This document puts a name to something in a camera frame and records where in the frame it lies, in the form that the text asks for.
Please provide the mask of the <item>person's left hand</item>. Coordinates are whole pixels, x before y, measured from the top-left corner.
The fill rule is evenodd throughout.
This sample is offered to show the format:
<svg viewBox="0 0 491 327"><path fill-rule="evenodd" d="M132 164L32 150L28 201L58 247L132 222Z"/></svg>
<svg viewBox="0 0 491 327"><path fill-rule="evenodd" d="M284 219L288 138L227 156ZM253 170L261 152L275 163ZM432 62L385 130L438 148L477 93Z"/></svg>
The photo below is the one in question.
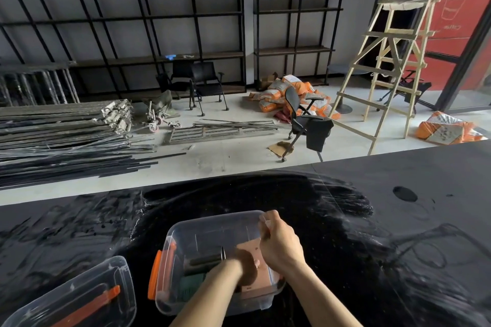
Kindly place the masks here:
<svg viewBox="0 0 491 327"><path fill-rule="evenodd" d="M238 275L234 276L237 278L236 287L249 287L258 276L258 269L251 270L249 268L250 257L254 257L253 254L244 249L235 248L226 252L226 264L235 266L235 272L238 273Z"/></svg>

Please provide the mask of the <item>person's right hand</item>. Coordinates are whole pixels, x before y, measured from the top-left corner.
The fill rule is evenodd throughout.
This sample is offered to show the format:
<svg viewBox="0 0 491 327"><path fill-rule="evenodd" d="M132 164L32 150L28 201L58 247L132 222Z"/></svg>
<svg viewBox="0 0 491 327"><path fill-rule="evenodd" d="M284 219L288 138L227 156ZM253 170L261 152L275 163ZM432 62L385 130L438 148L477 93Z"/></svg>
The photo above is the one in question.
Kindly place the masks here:
<svg viewBox="0 0 491 327"><path fill-rule="evenodd" d="M271 238L260 242L263 258L271 269L288 280L306 266L299 237L276 210L264 212L260 219L271 220Z"/></svg>

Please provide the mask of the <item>clear storage box orange latch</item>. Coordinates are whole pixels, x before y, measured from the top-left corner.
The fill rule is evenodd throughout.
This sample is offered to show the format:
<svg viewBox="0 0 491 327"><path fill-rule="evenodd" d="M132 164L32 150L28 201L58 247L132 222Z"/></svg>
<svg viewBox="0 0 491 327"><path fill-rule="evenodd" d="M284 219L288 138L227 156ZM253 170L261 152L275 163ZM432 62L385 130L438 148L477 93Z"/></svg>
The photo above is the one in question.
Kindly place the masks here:
<svg viewBox="0 0 491 327"><path fill-rule="evenodd" d="M163 249L156 253L148 286L148 299L154 300L160 313L177 315L185 306L177 301L177 290L183 274L185 257L205 255L215 248L233 250L239 243L260 237L258 222L263 211L228 213L181 221L173 225L165 238ZM226 316L269 309L276 295L250 299L241 297L236 289Z"/></svg>

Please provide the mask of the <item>person's right forearm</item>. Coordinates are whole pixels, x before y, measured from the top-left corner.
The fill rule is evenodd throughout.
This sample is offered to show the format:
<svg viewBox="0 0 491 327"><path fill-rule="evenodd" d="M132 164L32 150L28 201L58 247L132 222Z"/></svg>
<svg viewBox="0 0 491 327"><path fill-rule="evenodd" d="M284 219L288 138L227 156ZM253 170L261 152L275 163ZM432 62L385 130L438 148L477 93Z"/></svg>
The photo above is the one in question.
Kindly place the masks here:
<svg viewBox="0 0 491 327"><path fill-rule="evenodd" d="M363 327L304 262L279 271L291 286L311 327Z"/></svg>

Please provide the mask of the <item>person's left forearm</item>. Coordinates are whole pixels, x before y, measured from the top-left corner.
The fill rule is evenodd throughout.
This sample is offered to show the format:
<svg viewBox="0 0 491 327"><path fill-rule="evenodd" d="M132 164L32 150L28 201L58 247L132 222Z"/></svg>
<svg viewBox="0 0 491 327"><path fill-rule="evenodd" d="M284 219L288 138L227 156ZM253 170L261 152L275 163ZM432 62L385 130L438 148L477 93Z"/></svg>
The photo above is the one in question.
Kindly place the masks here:
<svg viewBox="0 0 491 327"><path fill-rule="evenodd" d="M169 327L222 327L243 274L242 263L234 258L213 268Z"/></svg>

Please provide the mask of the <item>pink cardboard block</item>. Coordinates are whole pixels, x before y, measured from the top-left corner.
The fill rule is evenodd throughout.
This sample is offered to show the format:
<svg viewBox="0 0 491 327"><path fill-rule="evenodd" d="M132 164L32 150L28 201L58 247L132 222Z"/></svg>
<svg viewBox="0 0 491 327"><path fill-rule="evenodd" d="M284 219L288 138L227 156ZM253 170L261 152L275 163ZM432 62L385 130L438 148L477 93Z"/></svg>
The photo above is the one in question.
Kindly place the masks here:
<svg viewBox="0 0 491 327"><path fill-rule="evenodd" d="M241 297L243 299L276 295L285 286L284 277L272 270L264 260L260 249L260 242L261 238L258 237L236 245L237 250L247 251L254 261L258 262L254 281L248 285L241 286Z"/></svg>

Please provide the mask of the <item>black roller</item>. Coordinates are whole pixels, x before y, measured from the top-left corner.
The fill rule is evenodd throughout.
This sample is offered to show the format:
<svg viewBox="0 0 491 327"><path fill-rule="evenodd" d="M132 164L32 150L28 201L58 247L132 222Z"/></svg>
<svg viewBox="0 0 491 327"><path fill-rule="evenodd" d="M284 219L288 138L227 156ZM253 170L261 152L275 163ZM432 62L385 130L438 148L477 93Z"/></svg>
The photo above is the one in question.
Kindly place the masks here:
<svg viewBox="0 0 491 327"><path fill-rule="evenodd" d="M183 262L184 276L205 274L226 259L224 247L215 248L205 255L185 257Z"/></svg>

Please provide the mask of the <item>green pad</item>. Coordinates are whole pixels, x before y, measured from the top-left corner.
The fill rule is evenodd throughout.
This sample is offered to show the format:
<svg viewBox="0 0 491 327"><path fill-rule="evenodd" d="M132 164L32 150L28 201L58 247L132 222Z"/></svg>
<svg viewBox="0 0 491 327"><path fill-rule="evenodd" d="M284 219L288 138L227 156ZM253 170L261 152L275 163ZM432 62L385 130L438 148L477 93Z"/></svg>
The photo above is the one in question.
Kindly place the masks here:
<svg viewBox="0 0 491 327"><path fill-rule="evenodd" d="M186 303L196 293L206 278L206 273L185 275L180 279L177 301Z"/></svg>

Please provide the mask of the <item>brown cardboard scrap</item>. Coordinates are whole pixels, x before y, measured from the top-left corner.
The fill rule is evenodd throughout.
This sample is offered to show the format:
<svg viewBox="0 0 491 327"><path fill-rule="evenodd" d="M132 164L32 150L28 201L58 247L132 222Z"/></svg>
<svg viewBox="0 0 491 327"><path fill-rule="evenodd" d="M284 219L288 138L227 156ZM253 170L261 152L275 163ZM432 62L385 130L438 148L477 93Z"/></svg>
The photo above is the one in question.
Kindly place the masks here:
<svg viewBox="0 0 491 327"><path fill-rule="evenodd" d="M290 142L280 141L275 144L271 144L267 149L273 152L276 156L286 158L287 155L294 151L294 146Z"/></svg>

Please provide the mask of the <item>tipped black office chair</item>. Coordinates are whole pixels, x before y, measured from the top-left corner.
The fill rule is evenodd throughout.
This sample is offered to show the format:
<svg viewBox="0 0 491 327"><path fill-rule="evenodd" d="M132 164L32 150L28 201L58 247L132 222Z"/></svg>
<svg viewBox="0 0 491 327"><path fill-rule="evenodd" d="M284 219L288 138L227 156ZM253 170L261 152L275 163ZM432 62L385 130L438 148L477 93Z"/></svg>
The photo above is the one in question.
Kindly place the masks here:
<svg viewBox="0 0 491 327"><path fill-rule="evenodd" d="M288 139L291 139L292 135L295 135L294 140L289 146L286 147L283 155L281 156L281 162L286 161L286 155L293 151L294 144L299 137L306 137L306 148L312 151L316 151L320 162L323 162L321 152L323 150L326 138L329 137L332 128L334 127L334 121L327 117L319 115L311 115L309 113L310 107L316 101L325 100L322 96L316 94L307 94L307 100L310 101L309 105L305 108L301 104L301 98L297 94L294 87L289 87L285 92L286 103L291 107L291 132L288 135Z"/></svg>

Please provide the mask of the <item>pile of orange white sacks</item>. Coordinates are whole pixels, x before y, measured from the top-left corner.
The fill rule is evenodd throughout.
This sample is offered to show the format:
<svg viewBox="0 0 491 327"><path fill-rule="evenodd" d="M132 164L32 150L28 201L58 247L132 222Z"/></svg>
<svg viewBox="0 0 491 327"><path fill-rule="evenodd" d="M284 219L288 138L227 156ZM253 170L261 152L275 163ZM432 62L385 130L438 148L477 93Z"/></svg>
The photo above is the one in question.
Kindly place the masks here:
<svg viewBox="0 0 491 327"><path fill-rule="evenodd" d="M271 75L268 79L272 81L268 82L269 86L264 91L250 92L246 97L248 101L258 102L263 113L275 112L278 119L290 122L294 111L286 101L286 94L288 89L293 89L294 97L299 99L296 115L308 114L325 118L331 114L332 119L340 119L341 114L332 109L330 97L316 89L310 82L304 82L293 75L282 78Z"/></svg>

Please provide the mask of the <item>brown cardboard box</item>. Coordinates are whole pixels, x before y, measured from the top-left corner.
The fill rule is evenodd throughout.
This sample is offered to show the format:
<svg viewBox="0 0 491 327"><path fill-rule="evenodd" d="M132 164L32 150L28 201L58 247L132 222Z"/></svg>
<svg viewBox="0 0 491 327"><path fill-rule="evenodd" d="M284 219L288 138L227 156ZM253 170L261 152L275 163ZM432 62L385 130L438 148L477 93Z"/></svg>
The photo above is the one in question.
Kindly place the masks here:
<svg viewBox="0 0 491 327"><path fill-rule="evenodd" d="M256 81L256 89L258 91L265 91L276 79L278 79L277 72L274 72L273 74L265 77L261 77Z"/></svg>

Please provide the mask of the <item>clear box lid orange latch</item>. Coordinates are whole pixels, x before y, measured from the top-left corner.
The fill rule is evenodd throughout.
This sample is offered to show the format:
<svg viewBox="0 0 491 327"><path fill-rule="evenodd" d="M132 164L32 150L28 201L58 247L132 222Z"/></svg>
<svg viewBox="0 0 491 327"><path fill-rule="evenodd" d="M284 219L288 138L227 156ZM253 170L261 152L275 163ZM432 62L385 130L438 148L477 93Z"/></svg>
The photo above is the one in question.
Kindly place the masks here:
<svg viewBox="0 0 491 327"><path fill-rule="evenodd" d="M114 256L19 308L1 327L131 327L136 315L128 263Z"/></svg>

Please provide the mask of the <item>narrow black metal shelf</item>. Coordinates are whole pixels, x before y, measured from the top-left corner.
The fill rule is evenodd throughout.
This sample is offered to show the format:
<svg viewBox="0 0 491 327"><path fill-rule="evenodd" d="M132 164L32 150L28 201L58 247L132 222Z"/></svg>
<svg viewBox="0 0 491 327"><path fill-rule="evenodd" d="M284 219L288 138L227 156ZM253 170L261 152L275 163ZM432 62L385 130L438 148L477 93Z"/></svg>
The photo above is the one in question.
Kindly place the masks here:
<svg viewBox="0 0 491 327"><path fill-rule="evenodd" d="M313 78L321 78L319 65L322 54L328 54L327 67L323 76L322 84L327 85L328 67L331 64L332 55L335 52L335 40L340 20L340 14L344 10L343 0L337 0L336 6L329 5L330 0L324 0L321 7L307 8L304 0L287 0L286 9L261 9L260 0L253 2L253 15L255 21L255 74L256 84L259 84L260 62L263 57L284 57L283 72L287 73L289 58L292 58L291 73L295 74L298 56L316 55ZM299 44L300 24L303 14L322 14L320 34L318 42L311 45ZM261 47L260 43L260 17L263 15L285 15L287 17L287 30L285 44L283 46Z"/></svg>

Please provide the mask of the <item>orange white cement sack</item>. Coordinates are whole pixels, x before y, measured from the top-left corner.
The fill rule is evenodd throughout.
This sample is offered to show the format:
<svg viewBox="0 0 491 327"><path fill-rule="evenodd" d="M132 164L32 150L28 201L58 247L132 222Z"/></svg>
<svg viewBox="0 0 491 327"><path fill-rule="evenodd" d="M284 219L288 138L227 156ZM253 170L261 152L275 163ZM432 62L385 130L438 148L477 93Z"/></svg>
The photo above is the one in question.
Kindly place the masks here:
<svg viewBox="0 0 491 327"><path fill-rule="evenodd" d="M417 127L414 136L439 145L464 144L488 140L475 129L473 122L464 121L443 112L433 112Z"/></svg>

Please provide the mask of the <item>pile of metal bars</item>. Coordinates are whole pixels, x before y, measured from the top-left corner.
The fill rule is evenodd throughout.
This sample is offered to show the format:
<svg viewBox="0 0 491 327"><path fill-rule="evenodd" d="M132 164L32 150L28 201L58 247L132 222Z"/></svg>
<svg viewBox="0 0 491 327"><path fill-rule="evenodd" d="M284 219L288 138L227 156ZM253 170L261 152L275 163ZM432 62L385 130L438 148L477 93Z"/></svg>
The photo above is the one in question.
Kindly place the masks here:
<svg viewBox="0 0 491 327"><path fill-rule="evenodd" d="M0 108L0 191L149 169L160 159L137 134L130 100Z"/></svg>

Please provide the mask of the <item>wide black metal shelf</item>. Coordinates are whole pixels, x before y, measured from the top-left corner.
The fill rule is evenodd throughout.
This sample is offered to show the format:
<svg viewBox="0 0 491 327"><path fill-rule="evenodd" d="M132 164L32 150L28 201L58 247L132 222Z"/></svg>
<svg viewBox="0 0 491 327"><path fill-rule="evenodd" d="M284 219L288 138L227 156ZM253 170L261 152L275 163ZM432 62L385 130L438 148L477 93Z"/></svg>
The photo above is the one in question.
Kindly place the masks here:
<svg viewBox="0 0 491 327"><path fill-rule="evenodd" d="M212 62L236 94L252 81L251 27L252 0L0 0L0 65L76 61L90 100L136 99L174 61Z"/></svg>

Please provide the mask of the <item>wooden stepladder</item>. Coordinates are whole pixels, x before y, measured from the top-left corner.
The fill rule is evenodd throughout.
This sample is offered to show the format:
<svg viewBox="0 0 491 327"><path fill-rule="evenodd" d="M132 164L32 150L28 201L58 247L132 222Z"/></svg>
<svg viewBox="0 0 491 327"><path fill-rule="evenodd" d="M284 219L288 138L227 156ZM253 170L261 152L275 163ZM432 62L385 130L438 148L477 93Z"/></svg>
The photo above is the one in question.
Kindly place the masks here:
<svg viewBox="0 0 491 327"><path fill-rule="evenodd" d="M390 111L406 117L404 136L414 118L421 72L427 67L426 45L435 31L431 22L435 6L441 0L378 0L377 8L364 34L358 54L349 65L348 73L337 92L332 109L347 99L366 106L363 121L370 108L381 114L373 135L334 120L334 124L371 141L370 156L377 143L382 125ZM372 76L367 99L350 95L346 89L355 69L369 71Z"/></svg>

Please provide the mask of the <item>stack of metal railings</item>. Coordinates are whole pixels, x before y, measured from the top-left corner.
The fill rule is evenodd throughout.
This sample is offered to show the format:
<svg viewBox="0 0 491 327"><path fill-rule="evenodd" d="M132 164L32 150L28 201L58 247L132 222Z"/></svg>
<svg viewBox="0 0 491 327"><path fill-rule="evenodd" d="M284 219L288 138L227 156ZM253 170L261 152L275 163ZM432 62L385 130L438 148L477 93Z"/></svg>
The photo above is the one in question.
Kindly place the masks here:
<svg viewBox="0 0 491 327"><path fill-rule="evenodd" d="M80 103L70 72L76 65L0 65L0 107Z"/></svg>

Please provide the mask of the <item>red poster panel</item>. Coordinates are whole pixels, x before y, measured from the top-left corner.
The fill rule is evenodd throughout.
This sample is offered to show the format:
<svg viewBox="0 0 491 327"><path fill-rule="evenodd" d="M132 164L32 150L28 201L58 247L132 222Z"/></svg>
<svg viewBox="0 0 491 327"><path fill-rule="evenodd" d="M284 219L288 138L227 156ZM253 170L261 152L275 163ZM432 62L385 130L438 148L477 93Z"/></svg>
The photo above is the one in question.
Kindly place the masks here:
<svg viewBox="0 0 491 327"><path fill-rule="evenodd" d="M469 42L489 0L441 0L434 8L425 59L427 67L421 72L421 80L431 83L430 93L441 92L456 63L431 58L430 54L460 58Z"/></svg>

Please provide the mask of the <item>metal grid frame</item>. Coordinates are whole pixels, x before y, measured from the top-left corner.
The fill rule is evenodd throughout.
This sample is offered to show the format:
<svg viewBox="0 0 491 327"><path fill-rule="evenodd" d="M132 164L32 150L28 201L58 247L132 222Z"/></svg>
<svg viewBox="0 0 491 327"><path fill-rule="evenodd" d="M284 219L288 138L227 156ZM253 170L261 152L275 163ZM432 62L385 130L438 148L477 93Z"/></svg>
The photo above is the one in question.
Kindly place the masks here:
<svg viewBox="0 0 491 327"><path fill-rule="evenodd" d="M247 138L272 135L289 129L290 124L273 120L225 121L205 119L190 127L175 128L163 138L163 144L195 144L222 139Z"/></svg>

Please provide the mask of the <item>round grey pedestal table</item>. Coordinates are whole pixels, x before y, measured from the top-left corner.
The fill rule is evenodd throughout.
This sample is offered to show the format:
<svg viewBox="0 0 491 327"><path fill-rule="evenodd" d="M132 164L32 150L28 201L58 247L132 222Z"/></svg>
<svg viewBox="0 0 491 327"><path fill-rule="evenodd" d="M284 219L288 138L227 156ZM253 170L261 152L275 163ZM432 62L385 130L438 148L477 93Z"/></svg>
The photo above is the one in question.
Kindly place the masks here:
<svg viewBox="0 0 491 327"><path fill-rule="evenodd" d="M344 64L330 64L327 66L327 76L326 77L340 77L346 76L348 73L348 65ZM369 74L369 71L355 69L353 71L353 75L364 75ZM343 100L341 99L336 106L336 111L340 114L348 114L353 111L352 107L343 104Z"/></svg>

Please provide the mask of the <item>black door frame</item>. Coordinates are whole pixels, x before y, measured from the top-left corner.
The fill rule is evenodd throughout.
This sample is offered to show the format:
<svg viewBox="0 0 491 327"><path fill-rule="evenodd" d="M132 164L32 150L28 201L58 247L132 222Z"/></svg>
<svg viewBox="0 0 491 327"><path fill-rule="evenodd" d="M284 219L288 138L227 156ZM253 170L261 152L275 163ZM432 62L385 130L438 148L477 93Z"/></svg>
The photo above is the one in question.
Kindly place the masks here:
<svg viewBox="0 0 491 327"><path fill-rule="evenodd" d="M464 83L470 76L471 69L476 65L478 56L485 48L489 39L491 39L491 0L489 0L462 54L458 57L455 68L452 71L447 84L439 95L437 102L432 107L433 111L458 114L491 110L491 103L488 106L451 109L457 95L460 93Z"/></svg>

